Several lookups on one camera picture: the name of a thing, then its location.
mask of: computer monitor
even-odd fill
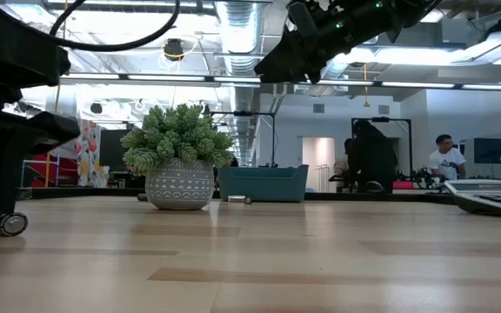
[[[127,171],[123,154],[127,149],[121,145],[121,138],[129,130],[102,130],[100,134],[100,165],[109,166],[110,172]]]
[[[501,139],[475,138],[475,163],[501,164]]]

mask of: man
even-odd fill
[[[349,172],[358,182],[358,192],[367,192],[366,183],[375,181],[391,193],[397,166],[391,142],[368,121],[357,121],[353,129],[357,137],[351,143]]]
[[[351,145],[351,139],[345,140],[345,156],[336,160],[334,163],[334,175],[341,176],[343,178],[342,181],[337,182],[336,192],[342,193],[344,192],[344,188],[349,185],[349,178],[345,175],[347,170],[349,170],[349,164],[347,163],[348,155],[349,155],[349,147]]]
[[[432,175],[444,176],[446,179],[465,179],[465,158],[461,152],[452,148],[450,135],[440,135],[436,138],[438,149],[429,156]]]

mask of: white t-shirt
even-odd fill
[[[448,179],[458,179],[458,171],[452,167],[450,163],[455,163],[457,165],[465,163],[465,158],[456,148],[451,148],[451,150],[444,154],[436,150],[429,156],[429,165],[431,169],[439,170],[440,174],[446,176]]]

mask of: ceiling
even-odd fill
[[[285,23],[287,0],[275,0],[272,3],[261,5],[259,27],[259,45],[251,53],[254,57],[262,56],[271,51],[280,40],[280,34]],[[62,0],[7,0],[5,9],[22,18],[26,23],[40,30],[49,31],[55,19],[64,10]],[[65,35],[70,40],[84,43],[122,43],[149,35],[160,28],[170,17],[171,2],[144,1],[144,0],[89,0],[78,10],[72,13],[66,24]],[[229,55],[223,47],[222,27],[218,22],[213,2],[183,1],[182,14],[176,22],[176,28],[165,36],[142,48],[118,53],[93,53],[86,51],[70,51],[72,63],[71,72],[80,73],[129,73],[129,74],[171,74],[171,75],[211,75],[226,76],[230,73],[226,69],[225,57]],[[483,36],[480,30],[485,29],[485,21],[492,21],[501,17],[500,0],[477,1],[443,1],[435,13],[442,16],[439,23],[420,23],[404,30],[394,46],[446,48],[449,50],[464,49]],[[58,32],[63,35],[63,28]],[[181,38],[187,55],[181,62],[167,60],[163,53],[163,46],[168,38]],[[245,44],[230,42],[230,45]],[[390,46],[385,35],[377,39],[376,44],[364,45],[368,50],[376,53]],[[405,80],[413,82],[485,82],[498,83],[501,81],[501,66],[423,66],[407,64],[366,63],[364,66],[347,65],[337,77],[349,79],[377,79],[377,80]],[[211,110],[233,111],[238,101],[233,96],[236,87],[203,87],[203,86],[133,86],[133,85],[105,85],[83,84],[79,87],[85,95],[90,95],[90,101],[83,103],[85,117],[102,120],[105,127],[113,128],[113,123],[106,123],[123,116],[91,116],[92,102],[122,103],[130,106],[131,119],[140,119],[144,116],[145,108],[153,105],[164,107],[175,106],[179,103],[207,103]],[[250,93],[271,93],[272,86],[255,88]],[[288,93],[294,93],[292,86]],[[334,90],[332,87],[305,90],[304,93],[313,96],[347,96],[353,98],[365,93],[364,87],[350,87],[345,92]],[[393,88],[369,88],[369,95],[393,96],[400,101],[410,95],[411,90]],[[25,101],[40,107],[45,106],[47,88],[38,88],[24,92]],[[250,101],[250,109],[260,110],[259,97]],[[253,138],[256,121],[246,119],[237,121],[235,117],[216,116],[222,119],[225,126],[221,130],[229,131],[237,139]],[[245,141],[237,150],[242,164],[251,160],[249,151],[252,141]]]

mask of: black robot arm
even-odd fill
[[[316,0],[287,4],[297,27],[255,67],[262,83],[320,80],[320,70],[339,53],[381,34],[395,42],[403,27],[418,23],[441,0],[334,0],[323,10]]]

